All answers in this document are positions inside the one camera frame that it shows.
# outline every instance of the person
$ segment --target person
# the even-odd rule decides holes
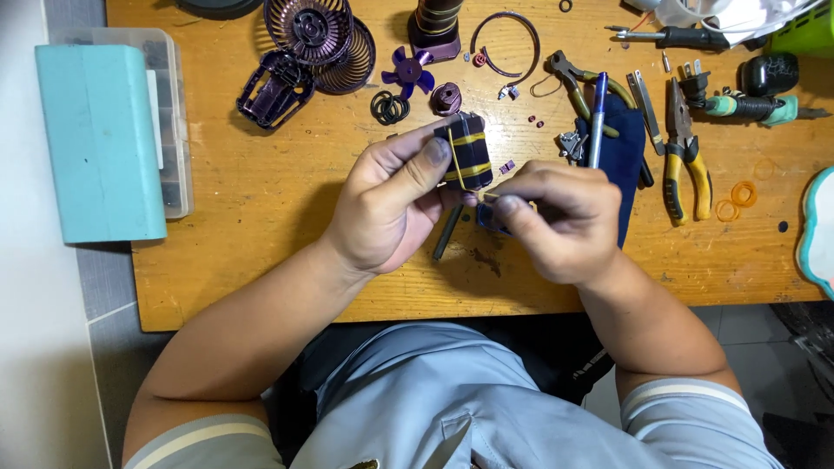
[[[476,201],[438,187],[451,150],[433,131],[451,119],[371,144],[320,239],[173,337],[133,403],[127,468],[284,467],[262,393],[444,210]],[[490,192],[538,273],[578,289],[616,363],[623,430],[540,392],[515,353],[475,330],[404,322],[329,374],[292,468],[781,467],[711,332],[617,248],[620,191],[604,173],[532,161]]]

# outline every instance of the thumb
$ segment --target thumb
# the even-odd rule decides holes
[[[390,179],[373,188],[374,198],[396,210],[431,192],[449,170],[452,149],[444,139],[433,138]]]
[[[493,210],[534,257],[541,259],[558,245],[559,234],[518,195],[500,196],[493,204]]]

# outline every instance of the wooden table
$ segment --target wooden table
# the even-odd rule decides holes
[[[546,76],[541,67],[556,49],[576,66],[608,71],[626,83],[638,68],[646,80],[666,135],[666,80],[661,52],[651,43],[626,48],[603,29],[635,26],[640,17],[607,0],[574,2],[561,13],[555,1],[497,2],[466,0],[460,13],[461,42],[469,44],[475,26],[504,9],[534,22],[542,42],[540,66],[522,86],[516,101],[496,99],[506,79],[487,67],[454,61],[430,66],[438,83],[456,82],[464,109],[483,115],[495,167],[513,159],[557,160],[553,138],[574,128],[575,112],[565,90],[533,98],[529,86]],[[411,115],[383,127],[370,116],[371,97],[380,88],[379,73],[393,69],[390,54],[408,42],[405,24],[415,0],[380,3],[352,0],[377,47],[370,83],[357,93],[317,93],[310,104],[273,134],[238,114],[234,100],[262,53],[273,44],[260,11],[228,22],[200,20],[179,11],[170,0],[108,2],[112,27],[161,28],[179,44],[196,210],[168,223],[164,242],[134,243],[139,313],[146,331],[176,330],[189,317],[223,295],[257,279],[315,240],[327,226],[339,188],[356,157],[371,142],[434,119],[419,91]],[[656,25],[644,26],[652,30]],[[479,46],[505,70],[525,70],[532,57],[524,27],[508,18],[484,27]],[[721,54],[667,49],[674,67],[700,58],[709,77],[710,95],[735,83],[736,67],[755,55],[743,47]],[[802,59],[798,93],[802,105],[834,108],[831,65]],[[539,91],[555,86],[553,78]],[[527,121],[534,114],[541,129]],[[731,223],[715,216],[672,228],[661,201],[661,186],[638,192],[625,242],[628,253],[649,274],[688,305],[819,300],[821,291],[802,278],[794,261],[801,234],[800,203],[811,177],[834,164],[834,119],[799,121],[767,129],[755,124],[695,123],[715,188],[715,200],[728,199],[741,180],[754,181],[758,202]],[[658,181],[662,157],[646,146],[646,159]],[[496,171],[496,181],[500,176]],[[684,182],[685,207],[694,210],[691,181]],[[519,315],[581,310],[570,286],[542,280],[519,244],[506,236],[459,222],[442,262],[431,260],[443,221],[401,269],[383,275],[339,317],[342,321],[418,319],[473,315]],[[788,229],[777,226],[786,221]]]

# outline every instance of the green container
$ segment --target green container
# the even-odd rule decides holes
[[[772,52],[834,58],[834,17],[831,2],[823,2],[771,35]]]

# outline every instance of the white cable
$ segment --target white cable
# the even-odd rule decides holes
[[[803,13],[807,12],[808,10],[810,10],[810,9],[814,8],[815,6],[819,5],[820,3],[827,2],[827,1],[828,1],[828,0],[816,0],[815,2],[811,3],[811,4],[810,4],[810,5],[808,5],[807,7],[804,7],[804,8],[795,7],[795,8],[794,8],[794,10],[793,10],[792,12],[785,14],[785,15],[784,15],[783,17],[781,17],[780,19],[777,19],[777,20],[771,21],[771,22],[769,22],[769,23],[760,24],[759,26],[756,26],[755,28],[748,28],[748,29],[733,29],[733,30],[730,30],[730,29],[722,29],[722,28],[716,28],[716,27],[714,27],[714,26],[712,26],[712,25],[710,25],[709,23],[707,23],[707,22],[706,22],[707,18],[704,18],[704,19],[702,19],[702,20],[701,20],[701,26],[702,26],[704,29],[709,29],[710,31],[714,31],[714,32],[716,32],[716,33],[724,33],[724,34],[735,34],[735,33],[754,33],[754,32],[756,32],[756,31],[758,31],[758,30],[760,30],[760,29],[764,29],[764,28],[771,28],[771,27],[773,27],[773,26],[776,26],[776,25],[779,25],[779,24],[782,24],[782,23],[786,23],[786,22],[788,22],[788,21],[791,21],[793,18],[796,18],[796,17],[798,17],[799,15],[801,15],[801,14],[803,14]]]

